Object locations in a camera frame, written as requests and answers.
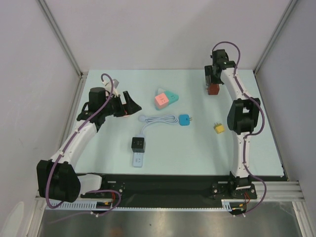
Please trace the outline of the pink cube socket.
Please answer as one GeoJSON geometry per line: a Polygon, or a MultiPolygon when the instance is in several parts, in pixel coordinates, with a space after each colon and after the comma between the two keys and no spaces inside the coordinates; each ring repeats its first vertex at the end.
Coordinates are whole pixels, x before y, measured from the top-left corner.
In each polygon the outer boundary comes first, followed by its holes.
{"type": "Polygon", "coordinates": [[[169,105],[169,99],[165,93],[161,93],[155,97],[155,107],[161,110],[169,105]]]}

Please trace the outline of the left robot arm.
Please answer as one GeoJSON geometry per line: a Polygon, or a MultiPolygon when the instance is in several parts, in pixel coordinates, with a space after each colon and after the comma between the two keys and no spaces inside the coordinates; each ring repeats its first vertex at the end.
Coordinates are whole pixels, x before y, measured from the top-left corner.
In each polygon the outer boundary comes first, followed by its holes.
{"type": "Polygon", "coordinates": [[[125,117],[142,108],[127,91],[120,96],[102,87],[90,89],[89,100],[77,117],[75,129],[62,147],[48,160],[37,164],[39,195],[47,201],[74,202],[80,195],[93,192],[102,198],[108,194],[109,185],[96,174],[78,176],[75,166],[85,147],[97,134],[108,116],[125,117]]]}

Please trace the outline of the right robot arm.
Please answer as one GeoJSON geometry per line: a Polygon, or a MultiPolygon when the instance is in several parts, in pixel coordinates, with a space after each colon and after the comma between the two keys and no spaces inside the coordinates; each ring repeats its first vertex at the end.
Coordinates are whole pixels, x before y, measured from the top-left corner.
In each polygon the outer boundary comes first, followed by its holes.
{"type": "Polygon", "coordinates": [[[249,173],[250,139],[258,124],[260,99],[253,98],[248,93],[238,73],[237,65],[231,61],[224,49],[218,49],[211,54],[212,64],[204,67],[205,84],[208,94],[216,94],[219,85],[226,86],[232,99],[232,105],[227,116],[227,127],[233,135],[234,159],[230,178],[224,187],[216,184],[216,190],[222,197],[243,199],[245,193],[255,193],[249,173]]]}

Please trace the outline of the light blue power strip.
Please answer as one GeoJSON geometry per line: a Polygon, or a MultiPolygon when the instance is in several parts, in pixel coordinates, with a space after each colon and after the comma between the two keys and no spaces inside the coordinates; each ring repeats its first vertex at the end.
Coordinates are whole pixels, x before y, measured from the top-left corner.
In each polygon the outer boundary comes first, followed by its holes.
{"type": "MultiPolygon", "coordinates": [[[[139,134],[135,137],[145,137],[142,134],[139,134]]],[[[136,168],[141,168],[143,166],[143,160],[144,160],[144,153],[134,153],[133,152],[133,158],[132,158],[132,165],[136,168]]]]}

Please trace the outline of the black cube socket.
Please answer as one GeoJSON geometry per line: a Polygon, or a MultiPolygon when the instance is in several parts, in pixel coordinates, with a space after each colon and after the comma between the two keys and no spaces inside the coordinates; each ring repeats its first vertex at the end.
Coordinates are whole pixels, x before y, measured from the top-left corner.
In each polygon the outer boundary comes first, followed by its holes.
{"type": "Polygon", "coordinates": [[[134,153],[145,152],[145,138],[144,137],[133,137],[131,142],[131,149],[134,153]]]}

